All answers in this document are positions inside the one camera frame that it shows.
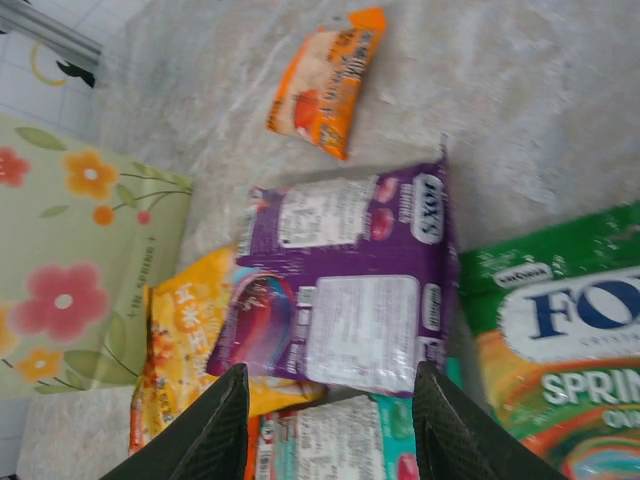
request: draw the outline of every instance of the green leaf print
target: green leaf print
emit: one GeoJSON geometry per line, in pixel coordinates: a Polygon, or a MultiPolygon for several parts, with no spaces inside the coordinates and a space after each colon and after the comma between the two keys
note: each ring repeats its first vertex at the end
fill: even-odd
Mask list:
{"type": "Polygon", "coordinates": [[[71,350],[65,352],[64,360],[83,377],[99,382],[132,385],[137,379],[137,376],[124,366],[100,352],[71,350]]]}
{"type": "Polygon", "coordinates": [[[33,387],[33,389],[38,393],[67,393],[78,391],[66,385],[38,385],[37,387],[33,387]]]}
{"type": "Polygon", "coordinates": [[[136,199],[133,192],[123,184],[119,183],[118,185],[116,185],[116,193],[118,194],[118,198],[120,198],[120,201],[125,205],[128,205],[132,208],[135,208],[136,205],[138,205],[138,200],[136,199]]]}
{"type": "Polygon", "coordinates": [[[18,127],[16,128],[16,132],[25,142],[35,145],[36,147],[59,151],[67,149],[65,144],[58,140],[57,137],[51,135],[49,132],[40,130],[39,128],[18,127]]]}
{"type": "Polygon", "coordinates": [[[120,316],[118,312],[113,312],[111,316],[111,325],[109,325],[107,340],[109,341],[109,347],[111,347],[113,356],[122,361],[127,347],[127,328],[122,316],[120,316]]]}
{"type": "Polygon", "coordinates": [[[66,212],[68,208],[69,205],[56,205],[55,207],[47,208],[39,216],[40,218],[57,217],[58,215],[66,212]]]}
{"type": "Polygon", "coordinates": [[[191,186],[191,181],[184,178],[181,175],[172,175],[173,181],[176,183],[176,185],[180,188],[180,190],[182,190],[183,192],[188,192],[189,191],[189,187],[191,186]]]}
{"type": "Polygon", "coordinates": [[[82,378],[80,378],[80,375],[78,375],[76,372],[72,370],[67,370],[65,373],[65,376],[67,377],[67,383],[69,385],[77,388],[78,390],[85,390],[84,381],[82,380],[82,378]]]}

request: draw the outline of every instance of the orange snack packet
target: orange snack packet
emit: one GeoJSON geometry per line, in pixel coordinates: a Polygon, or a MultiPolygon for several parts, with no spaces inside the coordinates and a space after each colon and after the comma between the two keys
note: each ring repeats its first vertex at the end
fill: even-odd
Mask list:
{"type": "MultiPolygon", "coordinates": [[[[129,451],[162,432],[217,377],[205,372],[231,295],[235,251],[222,248],[149,289],[147,361],[131,402],[129,451]]],[[[325,388],[272,377],[249,380],[250,416],[320,397],[325,388]]]]}
{"type": "Polygon", "coordinates": [[[341,160],[362,75],[386,29],[381,8],[349,15],[352,27],[309,35],[282,77],[267,129],[301,137],[341,160]]]}

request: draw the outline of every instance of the orange flower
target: orange flower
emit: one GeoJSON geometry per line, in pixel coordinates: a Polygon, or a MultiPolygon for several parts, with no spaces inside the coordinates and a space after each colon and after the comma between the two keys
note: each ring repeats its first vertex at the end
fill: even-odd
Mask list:
{"type": "Polygon", "coordinates": [[[111,225],[114,218],[115,212],[111,207],[107,207],[106,205],[102,205],[101,207],[98,207],[93,211],[93,221],[98,225],[102,225],[103,227],[111,225]]]}
{"type": "Polygon", "coordinates": [[[76,195],[86,195],[98,201],[109,199],[111,185],[118,178],[118,171],[100,160],[94,150],[71,153],[64,159],[69,170],[67,187],[76,195]]]}
{"type": "Polygon", "coordinates": [[[18,336],[7,326],[9,305],[0,300],[0,358],[8,357],[18,346],[18,336]]]}
{"type": "Polygon", "coordinates": [[[25,382],[35,383],[44,377],[55,377],[60,370],[62,352],[52,352],[36,348],[25,360],[16,363],[14,368],[22,374],[25,382]]]}

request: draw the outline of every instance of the barcode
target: barcode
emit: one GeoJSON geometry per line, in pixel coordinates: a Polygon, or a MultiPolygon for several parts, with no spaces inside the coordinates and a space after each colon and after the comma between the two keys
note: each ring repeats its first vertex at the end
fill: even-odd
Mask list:
{"type": "Polygon", "coordinates": [[[424,287],[424,300],[423,300],[423,321],[424,326],[428,330],[434,332],[440,331],[440,304],[442,302],[442,294],[440,292],[440,286],[433,283],[428,283],[424,287]]]}
{"type": "Polygon", "coordinates": [[[242,233],[238,239],[238,256],[243,257],[251,252],[251,239],[253,238],[253,227],[256,223],[257,213],[255,210],[247,210],[242,223],[242,233]]]}
{"type": "Polygon", "coordinates": [[[306,327],[309,325],[309,318],[311,317],[311,310],[298,310],[298,325],[306,327]]]}
{"type": "Polygon", "coordinates": [[[298,289],[298,306],[312,307],[313,299],[316,296],[316,287],[300,287],[298,289]]]}
{"type": "Polygon", "coordinates": [[[258,468],[256,480],[271,480],[271,453],[270,452],[261,452],[258,457],[258,468]]]}

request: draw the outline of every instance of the candy bag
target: candy bag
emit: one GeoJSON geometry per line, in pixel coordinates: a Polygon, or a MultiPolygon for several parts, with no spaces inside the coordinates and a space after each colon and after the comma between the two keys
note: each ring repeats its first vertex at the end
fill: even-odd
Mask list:
{"type": "Polygon", "coordinates": [[[444,368],[457,281],[446,164],[254,191],[208,372],[246,363],[406,394],[419,361],[444,368]]]}
{"type": "MultiPolygon", "coordinates": [[[[231,295],[234,249],[210,253],[149,292],[147,361],[131,404],[131,453],[164,430],[215,380],[205,372],[231,295]]],[[[249,380],[250,415],[314,400],[324,388],[270,377],[249,380]]]]}
{"type": "Polygon", "coordinates": [[[460,260],[506,430],[569,479],[640,478],[640,202],[460,260]]]}
{"type": "Polygon", "coordinates": [[[245,480],[418,480],[411,399],[361,395],[249,424],[245,480]]]}
{"type": "Polygon", "coordinates": [[[349,15],[352,27],[309,35],[284,73],[267,128],[301,137],[341,160],[362,75],[386,29],[384,12],[349,15]]]}

